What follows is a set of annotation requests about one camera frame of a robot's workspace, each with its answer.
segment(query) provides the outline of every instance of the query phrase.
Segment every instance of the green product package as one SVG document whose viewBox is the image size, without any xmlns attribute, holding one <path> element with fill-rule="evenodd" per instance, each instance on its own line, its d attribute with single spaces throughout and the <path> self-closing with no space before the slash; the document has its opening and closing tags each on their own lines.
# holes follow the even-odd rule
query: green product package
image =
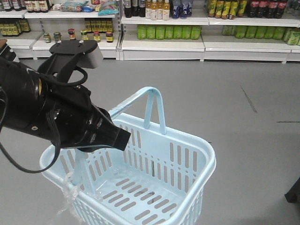
<svg viewBox="0 0 300 225">
<path fill-rule="evenodd" d="M 191 39 L 198 40 L 201 35 L 201 30 L 202 30 L 201 26 L 192 26 Z"/>
<path fill-rule="evenodd" d="M 276 27 L 273 35 L 273 39 L 281 40 L 285 33 L 285 27 Z"/>
<path fill-rule="evenodd" d="M 222 29 L 222 35 L 228 36 L 231 35 L 232 31 L 233 31 L 233 27 L 232 25 L 224 25 L 223 29 Z"/>
<path fill-rule="evenodd" d="M 255 38 L 256 31 L 257 31 L 257 26 L 248 26 L 245 37 L 246 38 Z"/>
<path fill-rule="evenodd" d="M 273 38 L 276 27 L 267 27 L 266 33 L 264 34 L 265 39 Z"/>
<path fill-rule="evenodd" d="M 182 39 L 190 39 L 192 32 L 192 26 L 185 25 L 182 27 Z"/>
<path fill-rule="evenodd" d="M 155 39 L 155 26 L 154 25 L 147 26 L 147 39 Z"/>
<path fill-rule="evenodd" d="M 291 31 L 293 30 L 293 27 L 287 27 L 285 29 L 285 35 L 283 36 L 283 41 L 287 42 L 287 40 L 290 38 L 290 34 L 291 34 Z"/>
<path fill-rule="evenodd" d="M 266 31 L 267 31 L 267 27 L 265 27 L 265 26 L 257 27 L 255 38 L 262 39 L 264 37 L 264 34 L 266 33 Z"/>
<path fill-rule="evenodd" d="M 165 27 L 165 39 L 173 39 L 174 26 L 167 25 Z"/>
<path fill-rule="evenodd" d="M 287 40 L 288 45 L 297 45 L 300 39 L 300 29 L 295 28 L 291 31 L 290 37 Z"/>
<path fill-rule="evenodd" d="M 165 26 L 158 25 L 156 26 L 156 39 L 163 40 L 165 38 Z"/>
<path fill-rule="evenodd" d="M 146 39 L 146 37 L 147 37 L 147 26 L 146 25 L 138 25 L 137 38 L 138 39 Z"/>
<path fill-rule="evenodd" d="M 174 26 L 173 38 L 181 39 L 181 37 L 182 37 L 182 26 L 179 25 Z"/>
<path fill-rule="evenodd" d="M 236 28 L 236 38 L 244 38 L 246 35 L 247 26 L 237 26 Z"/>
</svg>

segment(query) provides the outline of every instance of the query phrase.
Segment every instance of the black object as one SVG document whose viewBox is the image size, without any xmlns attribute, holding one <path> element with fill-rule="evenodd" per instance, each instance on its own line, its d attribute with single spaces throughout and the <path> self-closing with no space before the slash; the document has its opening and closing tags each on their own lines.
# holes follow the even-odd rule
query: black object
<svg viewBox="0 0 300 225">
<path fill-rule="evenodd" d="M 255 17 L 258 10 L 259 0 L 251 0 L 248 10 L 248 17 Z"/>
<path fill-rule="evenodd" d="M 277 10 L 278 0 L 270 0 L 268 7 L 266 9 L 265 17 L 266 18 L 274 18 L 275 12 Z"/>
<path fill-rule="evenodd" d="M 285 194 L 285 198 L 289 203 L 296 203 L 300 196 L 300 177 L 292 188 Z"/>
<path fill-rule="evenodd" d="M 260 17 L 260 18 L 263 17 L 263 15 L 265 14 L 266 8 L 268 6 L 268 3 L 269 3 L 268 0 L 260 0 L 259 1 L 256 17 Z"/>
<path fill-rule="evenodd" d="M 77 65 L 96 48 L 94 40 L 62 41 L 50 48 L 52 56 L 37 71 L 0 58 L 0 100 L 4 103 L 0 128 L 44 138 L 55 146 L 59 143 L 59 148 L 124 150 L 130 133 L 115 126 L 106 110 L 93 105 L 91 92 L 82 86 L 87 73 Z M 68 83 L 74 70 L 83 78 Z"/>
<path fill-rule="evenodd" d="M 282 18 L 283 13 L 285 13 L 286 5 L 287 5 L 287 0 L 279 0 L 274 18 L 276 18 L 276 19 Z"/>
</svg>

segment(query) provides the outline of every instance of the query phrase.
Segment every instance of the robotic arm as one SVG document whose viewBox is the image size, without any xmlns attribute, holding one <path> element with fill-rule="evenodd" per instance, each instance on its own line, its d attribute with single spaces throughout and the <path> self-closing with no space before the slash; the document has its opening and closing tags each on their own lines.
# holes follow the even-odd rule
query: robotic arm
<svg viewBox="0 0 300 225">
<path fill-rule="evenodd" d="M 9 161 L 27 173 L 50 168 L 60 148 L 93 152 L 99 148 L 124 150 L 130 133 L 115 126 L 109 113 L 92 104 L 91 92 L 82 86 L 95 68 L 101 52 L 95 41 L 62 41 L 53 45 L 49 57 L 37 71 L 22 63 L 0 58 L 0 129 L 5 126 L 50 140 L 55 146 L 53 161 L 38 171 L 18 165 L 0 143 Z M 83 78 L 68 82 L 73 71 Z"/>
</svg>

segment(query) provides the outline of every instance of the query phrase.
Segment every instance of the juice bottle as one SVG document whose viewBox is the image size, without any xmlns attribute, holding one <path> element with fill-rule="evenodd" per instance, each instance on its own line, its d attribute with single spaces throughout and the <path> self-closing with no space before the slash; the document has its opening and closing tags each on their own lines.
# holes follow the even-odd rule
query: juice bottle
<svg viewBox="0 0 300 225">
<path fill-rule="evenodd" d="M 151 0 L 146 1 L 146 13 L 145 13 L 146 19 L 150 19 L 151 3 L 152 3 Z"/>
<path fill-rule="evenodd" d="M 157 19 L 158 20 L 162 20 L 163 19 L 163 10 L 164 10 L 163 0 L 158 0 L 157 7 L 158 7 L 158 10 L 157 10 Z"/>
<path fill-rule="evenodd" d="M 152 0 L 151 11 L 150 11 L 150 19 L 157 20 L 158 19 L 158 4 L 156 0 Z"/>
<path fill-rule="evenodd" d="M 170 4 L 169 0 L 165 0 L 164 9 L 163 9 L 163 20 L 170 19 Z"/>
</svg>

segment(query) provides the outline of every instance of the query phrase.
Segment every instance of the soda bottle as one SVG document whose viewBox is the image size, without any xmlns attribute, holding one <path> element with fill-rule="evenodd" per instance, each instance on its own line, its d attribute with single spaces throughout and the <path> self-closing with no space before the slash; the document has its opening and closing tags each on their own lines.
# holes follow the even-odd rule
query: soda bottle
<svg viewBox="0 0 300 225">
<path fill-rule="evenodd" d="M 276 19 L 280 19 L 282 17 L 283 13 L 285 12 L 286 5 L 287 5 L 287 0 L 279 0 L 278 7 L 274 15 Z"/>
<path fill-rule="evenodd" d="M 170 19 L 170 4 L 169 4 L 169 0 L 165 0 L 164 10 L 163 10 L 163 20 L 169 20 L 169 19 Z"/>
<path fill-rule="evenodd" d="M 151 11 L 150 11 L 150 19 L 157 20 L 158 19 L 158 4 L 156 0 L 152 0 Z"/>
<path fill-rule="evenodd" d="M 260 0 L 259 1 L 256 17 L 261 18 L 265 14 L 268 3 L 269 3 L 269 0 Z"/>
<path fill-rule="evenodd" d="M 266 9 L 265 17 L 267 17 L 269 19 L 273 18 L 274 15 L 275 15 L 277 6 L 278 6 L 278 0 L 270 0 L 269 1 L 269 5 L 268 5 L 268 7 Z"/>
<path fill-rule="evenodd" d="M 259 6 L 259 0 L 251 0 L 250 6 L 249 6 L 249 11 L 248 11 L 248 17 L 256 16 L 258 6 Z"/>
<path fill-rule="evenodd" d="M 158 0 L 158 11 L 157 11 L 157 19 L 162 20 L 163 19 L 163 12 L 164 12 L 164 3 L 163 0 Z"/>
<path fill-rule="evenodd" d="M 173 0 L 172 18 L 179 18 L 180 0 Z"/>
<path fill-rule="evenodd" d="M 146 1 L 146 12 L 145 12 L 146 19 L 150 19 L 151 3 L 152 3 L 151 0 Z"/>
</svg>

